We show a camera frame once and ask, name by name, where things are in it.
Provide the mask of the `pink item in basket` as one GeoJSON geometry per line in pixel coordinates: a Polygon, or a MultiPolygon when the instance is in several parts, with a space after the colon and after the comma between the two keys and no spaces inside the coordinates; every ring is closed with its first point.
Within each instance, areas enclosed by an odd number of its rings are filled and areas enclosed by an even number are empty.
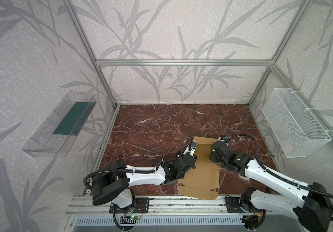
{"type": "Polygon", "coordinates": [[[292,152],[293,149],[294,149],[293,141],[291,139],[287,139],[287,140],[282,141],[281,146],[286,152],[292,152]]]}

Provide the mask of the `aluminium frame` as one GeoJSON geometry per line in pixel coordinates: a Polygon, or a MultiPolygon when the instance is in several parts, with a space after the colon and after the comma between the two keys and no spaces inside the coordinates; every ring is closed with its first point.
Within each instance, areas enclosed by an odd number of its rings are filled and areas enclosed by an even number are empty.
{"type": "Polygon", "coordinates": [[[291,38],[294,36],[297,28],[300,26],[304,17],[308,13],[312,4],[315,4],[315,1],[301,1],[299,9],[297,10],[294,19],[291,21],[290,26],[288,27],[285,35],[283,36],[278,48],[276,49],[272,58],[267,60],[187,60],[187,59],[115,59],[115,60],[97,60],[94,56],[94,53],[89,45],[89,41],[84,33],[84,30],[80,24],[77,11],[71,1],[63,1],[63,9],[68,13],[71,22],[74,25],[76,32],[82,42],[82,45],[85,48],[86,53],[90,58],[90,64],[94,67],[96,74],[99,76],[102,84],[105,87],[105,90],[110,95],[112,103],[117,106],[118,103],[114,99],[113,94],[111,93],[109,84],[106,82],[100,67],[101,66],[265,66],[266,71],[263,74],[260,82],[257,87],[254,89],[254,93],[249,100],[249,104],[252,104],[254,98],[258,95],[260,89],[263,87],[270,73],[273,73],[277,76],[278,80],[286,87],[290,88],[296,95],[301,99],[301,101],[309,108],[311,108],[310,102],[301,94],[300,90],[293,84],[290,79],[288,79],[284,72],[278,67],[277,63],[284,52],[286,46],[290,42],[291,38]]]}

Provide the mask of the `black mounting plate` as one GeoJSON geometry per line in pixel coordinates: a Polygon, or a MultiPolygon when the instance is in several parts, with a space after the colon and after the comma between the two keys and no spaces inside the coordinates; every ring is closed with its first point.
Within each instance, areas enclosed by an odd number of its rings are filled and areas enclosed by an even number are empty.
{"type": "Polygon", "coordinates": [[[150,198],[148,197],[136,197],[135,202],[125,208],[120,208],[118,205],[110,205],[110,214],[125,214],[125,213],[148,213],[150,206],[150,198]]]}
{"type": "Polygon", "coordinates": [[[262,212],[262,210],[255,208],[249,200],[242,199],[241,197],[226,195],[224,201],[228,213],[259,214],[262,212]]]}

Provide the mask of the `green circuit board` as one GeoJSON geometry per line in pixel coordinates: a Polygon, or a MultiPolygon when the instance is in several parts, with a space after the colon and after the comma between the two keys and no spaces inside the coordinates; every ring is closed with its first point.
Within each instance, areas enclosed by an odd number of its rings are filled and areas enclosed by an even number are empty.
{"type": "Polygon", "coordinates": [[[124,215],[122,217],[122,221],[124,221],[125,223],[131,223],[131,221],[137,221],[137,220],[141,220],[142,218],[142,214],[141,215],[124,215]]]}

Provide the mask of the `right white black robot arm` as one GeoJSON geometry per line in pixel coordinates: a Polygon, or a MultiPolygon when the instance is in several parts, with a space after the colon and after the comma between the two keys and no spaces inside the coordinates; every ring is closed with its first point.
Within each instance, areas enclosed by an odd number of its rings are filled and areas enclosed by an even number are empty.
{"type": "Polygon", "coordinates": [[[211,161],[243,177],[256,180],[276,194],[247,188],[237,201],[241,210],[273,211],[298,220],[310,232],[326,232],[333,221],[333,195],[321,184],[287,177],[245,153],[234,153],[224,140],[211,145],[211,161]]]}

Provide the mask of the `brown cardboard box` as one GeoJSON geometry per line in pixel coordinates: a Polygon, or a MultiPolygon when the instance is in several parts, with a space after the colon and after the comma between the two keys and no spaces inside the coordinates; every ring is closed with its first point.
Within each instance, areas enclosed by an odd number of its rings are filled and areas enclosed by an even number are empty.
{"type": "Polygon", "coordinates": [[[220,185],[220,167],[210,161],[211,145],[217,139],[194,137],[197,143],[194,154],[197,156],[195,168],[189,170],[183,179],[179,180],[177,187],[179,194],[202,200],[215,200],[219,193],[216,191],[220,185]]]}

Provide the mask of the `clear plastic wall bin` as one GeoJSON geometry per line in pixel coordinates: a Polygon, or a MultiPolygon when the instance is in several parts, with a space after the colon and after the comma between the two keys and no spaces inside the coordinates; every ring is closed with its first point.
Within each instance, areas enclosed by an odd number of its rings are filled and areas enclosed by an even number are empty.
{"type": "Polygon", "coordinates": [[[95,94],[68,91],[22,150],[35,158],[64,158],[97,103],[95,94]]]}

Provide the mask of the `green mat in bin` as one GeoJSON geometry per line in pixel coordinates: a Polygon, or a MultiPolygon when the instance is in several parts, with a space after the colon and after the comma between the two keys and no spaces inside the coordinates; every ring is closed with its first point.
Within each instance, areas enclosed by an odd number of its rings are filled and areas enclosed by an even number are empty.
{"type": "Polygon", "coordinates": [[[53,134],[78,136],[95,105],[95,102],[77,101],[53,134]]]}

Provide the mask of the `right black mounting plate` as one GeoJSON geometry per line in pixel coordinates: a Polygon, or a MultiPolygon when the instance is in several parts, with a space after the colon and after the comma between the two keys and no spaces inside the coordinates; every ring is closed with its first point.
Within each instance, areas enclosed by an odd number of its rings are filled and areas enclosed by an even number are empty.
{"type": "Polygon", "coordinates": [[[226,195],[224,201],[228,213],[259,214],[262,212],[262,210],[255,208],[249,200],[242,199],[241,197],[226,195]]]}

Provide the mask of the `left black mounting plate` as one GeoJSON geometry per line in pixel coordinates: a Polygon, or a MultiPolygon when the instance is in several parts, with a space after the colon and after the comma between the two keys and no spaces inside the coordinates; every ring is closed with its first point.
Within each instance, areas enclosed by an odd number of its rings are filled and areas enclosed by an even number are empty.
{"type": "Polygon", "coordinates": [[[110,214],[125,214],[125,213],[148,213],[150,206],[150,198],[148,197],[136,197],[135,202],[125,208],[120,208],[118,205],[110,205],[110,214]]]}

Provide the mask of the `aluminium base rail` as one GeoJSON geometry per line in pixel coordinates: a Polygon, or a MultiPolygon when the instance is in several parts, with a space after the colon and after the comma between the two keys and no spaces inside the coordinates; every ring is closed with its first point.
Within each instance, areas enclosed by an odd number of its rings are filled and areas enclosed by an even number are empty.
{"type": "MultiPolygon", "coordinates": [[[[227,206],[225,195],[218,196],[215,200],[201,200],[180,195],[148,195],[149,203],[137,207],[130,215],[139,216],[172,216],[172,215],[257,215],[257,212],[245,212],[238,206],[227,206]]],[[[111,216],[111,204],[101,206],[92,205],[91,197],[73,197],[66,217],[73,216],[111,216]]]]}

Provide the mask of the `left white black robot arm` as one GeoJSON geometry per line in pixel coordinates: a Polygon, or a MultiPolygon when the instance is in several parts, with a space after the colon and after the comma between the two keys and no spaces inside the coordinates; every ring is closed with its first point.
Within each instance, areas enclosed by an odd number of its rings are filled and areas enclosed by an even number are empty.
{"type": "Polygon", "coordinates": [[[135,167],[125,161],[116,160],[84,177],[85,187],[91,190],[92,204],[95,206],[113,203],[119,208],[135,204],[135,196],[130,187],[140,185],[170,185],[184,178],[195,168],[197,156],[188,152],[175,159],[162,161],[155,167],[135,167]]]}

